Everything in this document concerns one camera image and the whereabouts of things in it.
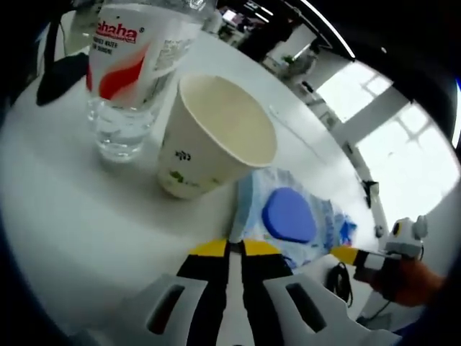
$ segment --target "blue lid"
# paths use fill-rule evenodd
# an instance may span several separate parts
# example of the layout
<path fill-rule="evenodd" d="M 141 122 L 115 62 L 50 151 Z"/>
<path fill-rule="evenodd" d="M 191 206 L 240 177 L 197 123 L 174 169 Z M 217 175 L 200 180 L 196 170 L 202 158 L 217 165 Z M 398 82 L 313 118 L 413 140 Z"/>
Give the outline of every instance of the blue lid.
<path fill-rule="evenodd" d="M 308 243 L 317 233 L 307 201 L 289 187 L 272 192 L 262 210 L 262 221 L 267 231 L 281 240 Z"/>

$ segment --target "paper cup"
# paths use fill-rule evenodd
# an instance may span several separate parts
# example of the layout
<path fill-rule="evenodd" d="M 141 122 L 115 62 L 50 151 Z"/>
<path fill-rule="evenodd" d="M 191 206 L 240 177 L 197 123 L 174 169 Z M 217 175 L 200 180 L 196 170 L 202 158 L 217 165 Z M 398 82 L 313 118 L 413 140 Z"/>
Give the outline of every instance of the paper cup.
<path fill-rule="evenodd" d="M 160 185 L 195 198 L 267 167 L 277 150 L 274 126 L 242 88 L 218 77 L 179 80 L 158 158 Z"/>

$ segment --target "plastic water bottle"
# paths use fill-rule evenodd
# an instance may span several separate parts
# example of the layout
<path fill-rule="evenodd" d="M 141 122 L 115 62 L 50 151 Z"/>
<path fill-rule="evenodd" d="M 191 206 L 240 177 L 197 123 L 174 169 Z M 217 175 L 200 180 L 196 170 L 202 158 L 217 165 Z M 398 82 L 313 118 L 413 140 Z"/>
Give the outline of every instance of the plastic water bottle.
<path fill-rule="evenodd" d="M 131 160 L 160 113 L 171 78 L 216 0 L 106 0 L 86 86 L 87 115 L 103 157 Z"/>

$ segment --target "white table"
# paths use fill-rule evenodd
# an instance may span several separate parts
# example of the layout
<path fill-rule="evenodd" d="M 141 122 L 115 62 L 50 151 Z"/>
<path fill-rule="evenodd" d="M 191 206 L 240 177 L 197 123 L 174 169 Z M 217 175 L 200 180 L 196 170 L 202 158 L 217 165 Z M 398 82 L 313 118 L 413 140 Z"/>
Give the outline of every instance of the white table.
<path fill-rule="evenodd" d="M 352 165 L 282 83 L 206 34 L 181 71 L 224 76 L 265 108 L 276 109 L 302 140 L 275 121 L 279 150 L 274 165 L 290 169 L 312 193 L 349 213 L 359 225 L 358 247 L 377 247 L 372 214 Z M 118 166 L 104 164 L 97 155 L 84 114 L 83 80 L 46 107 L 35 104 L 37 86 L 35 81 L 20 96 L 1 131 L 0 208 L 22 274 L 51 318 L 65 332 L 74 332 L 161 273 L 176 272 L 196 244 L 224 237 L 236 189 L 228 185 L 186 201 L 170 198 L 157 186 L 156 155 L 174 88 L 142 156 Z"/>

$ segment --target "cup rim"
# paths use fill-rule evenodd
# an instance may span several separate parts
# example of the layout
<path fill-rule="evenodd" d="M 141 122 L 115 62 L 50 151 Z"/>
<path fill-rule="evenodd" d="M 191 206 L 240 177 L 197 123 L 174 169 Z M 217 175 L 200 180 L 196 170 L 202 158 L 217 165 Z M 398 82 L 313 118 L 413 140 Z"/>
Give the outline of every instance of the cup rim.
<path fill-rule="evenodd" d="M 267 118 L 267 120 L 269 121 L 269 124 L 270 124 L 270 128 L 272 130 L 272 136 L 274 138 L 274 141 L 275 141 L 275 146 L 274 146 L 274 152 L 272 154 L 272 157 L 270 159 L 270 161 L 268 161 L 267 163 L 265 164 L 255 164 L 255 163 L 250 163 L 250 162 L 247 162 L 246 160 L 243 160 L 242 158 L 236 156 L 232 151 L 230 151 L 228 148 L 226 148 L 198 119 L 197 117 L 195 116 L 195 114 L 193 113 L 193 111 L 190 110 L 189 108 L 189 105 L 187 104 L 186 100 L 183 98 L 183 93 L 182 93 L 182 84 L 184 82 L 184 80 L 186 78 L 190 78 L 190 77 L 197 77 L 197 76 L 206 76 L 206 77 L 215 77 L 215 78 L 219 78 L 219 79 L 222 79 L 223 81 L 225 81 L 226 83 L 229 83 L 229 84 L 232 84 L 233 86 L 239 88 L 242 92 L 244 92 L 245 94 L 247 94 L 248 96 L 250 96 L 250 98 L 254 101 L 254 103 L 256 104 L 256 106 L 261 110 L 262 114 L 264 114 Z M 264 168 L 264 167 L 267 167 L 269 166 L 273 161 L 274 161 L 274 157 L 277 153 L 277 134 L 275 132 L 275 128 L 274 128 L 274 124 L 272 123 L 272 121 L 270 120 L 270 117 L 268 116 L 267 112 L 264 110 L 264 108 L 261 106 L 261 104 L 253 97 L 253 95 L 251 95 L 249 92 L 247 92 L 244 88 L 242 88 L 241 86 L 239 86 L 238 84 L 222 77 L 222 76 L 218 76 L 218 75 L 215 75 L 215 74 L 196 74 L 196 73 L 188 73 L 188 74 L 183 74 L 180 78 L 179 78 L 179 83 L 178 83 L 178 89 L 179 89 L 179 96 L 181 97 L 181 101 L 182 101 L 182 104 L 186 107 L 187 109 L 187 112 L 194 118 L 196 124 L 198 124 L 200 126 L 200 128 L 207 134 L 207 136 L 209 136 L 222 150 L 224 150 L 229 156 L 233 157 L 235 160 L 241 162 L 242 164 L 245 164 L 246 166 L 249 166 L 249 167 L 255 167 L 255 168 Z"/>

